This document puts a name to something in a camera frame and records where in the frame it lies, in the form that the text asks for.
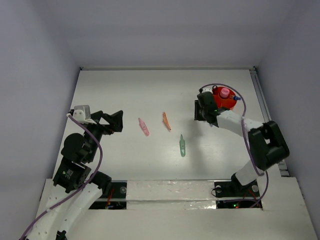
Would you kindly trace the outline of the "black scissors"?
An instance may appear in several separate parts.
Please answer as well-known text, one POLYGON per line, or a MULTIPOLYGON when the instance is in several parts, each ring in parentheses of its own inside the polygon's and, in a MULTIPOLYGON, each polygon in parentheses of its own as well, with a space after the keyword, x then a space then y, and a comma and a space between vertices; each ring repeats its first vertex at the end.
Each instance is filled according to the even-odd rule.
POLYGON ((218 90, 218 86, 217 85, 213 85, 212 86, 212 93, 214 94, 217 90, 218 90))

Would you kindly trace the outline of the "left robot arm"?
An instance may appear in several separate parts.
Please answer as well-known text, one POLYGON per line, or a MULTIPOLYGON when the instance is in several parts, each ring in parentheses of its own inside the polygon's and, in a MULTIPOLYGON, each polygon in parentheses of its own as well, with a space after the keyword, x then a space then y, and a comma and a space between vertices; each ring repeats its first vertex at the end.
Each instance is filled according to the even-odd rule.
POLYGON ((91 113, 89 105, 77 105, 66 116, 84 133, 65 138, 45 210, 24 231, 22 240, 68 240, 90 206, 112 192, 111 177, 99 171, 103 160, 100 141, 104 135, 122 132, 123 111, 91 113), (88 164, 97 152, 98 166, 92 170, 88 164))

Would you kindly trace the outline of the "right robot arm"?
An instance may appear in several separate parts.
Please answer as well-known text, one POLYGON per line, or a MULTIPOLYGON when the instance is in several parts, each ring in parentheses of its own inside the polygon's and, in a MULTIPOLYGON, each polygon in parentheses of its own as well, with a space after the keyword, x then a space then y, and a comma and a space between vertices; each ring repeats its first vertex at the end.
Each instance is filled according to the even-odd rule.
POLYGON ((258 122, 236 114, 227 107, 218 107, 211 92, 202 92, 194 101, 196 121, 228 130, 243 137, 249 161, 231 176, 230 181, 216 182, 214 190, 219 198, 242 196, 267 170, 290 155, 289 147, 278 124, 270 120, 258 122))

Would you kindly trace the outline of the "orange round container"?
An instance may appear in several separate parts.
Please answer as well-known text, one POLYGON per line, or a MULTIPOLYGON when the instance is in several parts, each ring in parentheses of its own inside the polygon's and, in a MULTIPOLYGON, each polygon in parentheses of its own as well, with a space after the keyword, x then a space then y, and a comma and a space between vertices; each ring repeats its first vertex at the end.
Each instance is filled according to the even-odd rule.
POLYGON ((230 110, 233 110, 233 108, 236 106, 237 101, 238 101, 238 100, 234 100, 233 97, 237 96, 237 95, 235 94, 234 91, 232 91, 230 88, 228 88, 230 90, 229 98, 226 98, 226 99, 221 98, 219 95, 221 88, 228 88, 228 87, 218 86, 218 90, 214 94, 212 94, 218 108, 225 107, 230 110))

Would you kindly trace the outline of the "pink glue bottle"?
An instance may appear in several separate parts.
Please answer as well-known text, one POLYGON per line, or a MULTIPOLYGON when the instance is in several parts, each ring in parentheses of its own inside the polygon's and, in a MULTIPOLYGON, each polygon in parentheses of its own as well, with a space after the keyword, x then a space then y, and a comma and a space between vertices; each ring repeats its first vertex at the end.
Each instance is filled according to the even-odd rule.
POLYGON ((219 96, 222 99, 228 99, 230 97, 230 89, 226 87, 221 88, 219 92, 219 96))

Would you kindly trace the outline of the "pink highlighter pen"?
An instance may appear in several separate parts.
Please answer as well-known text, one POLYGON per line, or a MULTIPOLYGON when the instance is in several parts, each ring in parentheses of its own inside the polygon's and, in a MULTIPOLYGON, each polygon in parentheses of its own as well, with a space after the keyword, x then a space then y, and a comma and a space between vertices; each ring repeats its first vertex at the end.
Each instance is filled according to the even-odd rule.
POLYGON ((150 132, 149 132, 149 129, 148 129, 146 123, 141 118, 138 118, 138 122, 139 122, 139 126, 140 126, 141 130, 143 131, 144 135, 146 137, 148 137, 150 135, 150 132))

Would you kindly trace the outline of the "green highlighter pen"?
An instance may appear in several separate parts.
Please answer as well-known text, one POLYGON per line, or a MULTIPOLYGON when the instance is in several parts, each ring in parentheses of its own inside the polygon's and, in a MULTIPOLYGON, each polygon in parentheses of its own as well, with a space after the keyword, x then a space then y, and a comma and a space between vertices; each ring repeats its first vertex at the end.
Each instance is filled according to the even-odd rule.
POLYGON ((186 142, 185 142, 185 139, 182 134, 180 135, 179 149, 180 149, 181 157, 185 157, 186 156, 186 142))

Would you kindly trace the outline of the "orange highlighter pen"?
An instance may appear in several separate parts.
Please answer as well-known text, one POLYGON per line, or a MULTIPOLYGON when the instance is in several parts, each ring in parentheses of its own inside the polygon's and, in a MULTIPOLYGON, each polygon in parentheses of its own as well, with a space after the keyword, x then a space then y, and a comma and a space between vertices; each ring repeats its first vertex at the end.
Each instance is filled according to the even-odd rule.
POLYGON ((170 123, 169 123, 169 120, 168 120, 168 117, 167 117, 166 112, 163 112, 162 117, 163 117, 163 119, 162 119, 162 120, 163 120, 163 123, 165 124, 166 128, 167 128, 169 131, 171 131, 172 128, 171 128, 171 126, 170 126, 170 123))

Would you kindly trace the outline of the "aluminium rail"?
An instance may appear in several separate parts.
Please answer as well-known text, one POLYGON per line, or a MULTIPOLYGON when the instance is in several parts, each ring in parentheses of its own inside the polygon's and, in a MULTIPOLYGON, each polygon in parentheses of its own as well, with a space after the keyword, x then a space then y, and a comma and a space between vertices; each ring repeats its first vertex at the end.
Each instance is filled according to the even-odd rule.
POLYGON ((254 156, 258 159, 258 168, 267 170, 287 158, 290 155, 290 150, 280 127, 271 119, 257 70, 251 69, 249 73, 264 119, 262 129, 252 135, 254 156))

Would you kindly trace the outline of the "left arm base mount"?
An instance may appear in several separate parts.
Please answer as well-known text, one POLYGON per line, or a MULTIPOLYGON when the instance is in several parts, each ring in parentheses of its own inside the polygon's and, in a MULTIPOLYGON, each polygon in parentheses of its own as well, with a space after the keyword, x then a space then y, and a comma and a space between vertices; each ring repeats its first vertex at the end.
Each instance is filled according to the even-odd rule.
POLYGON ((125 210, 127 208, 127 182, 113 181, 108 193, 104 193, 90 207, 90 210, 125 210))

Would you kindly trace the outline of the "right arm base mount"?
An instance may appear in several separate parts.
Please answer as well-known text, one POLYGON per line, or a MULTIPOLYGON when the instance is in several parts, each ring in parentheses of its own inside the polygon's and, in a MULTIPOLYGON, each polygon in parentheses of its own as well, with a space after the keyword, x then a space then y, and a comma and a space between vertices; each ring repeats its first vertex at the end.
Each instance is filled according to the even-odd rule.
POLYGON ((216 181, 210 193, 218 199, 218 208, 262 208, 256 179, 249 181, 248 184, 241 185, 234 173, 230 180, 216 181))

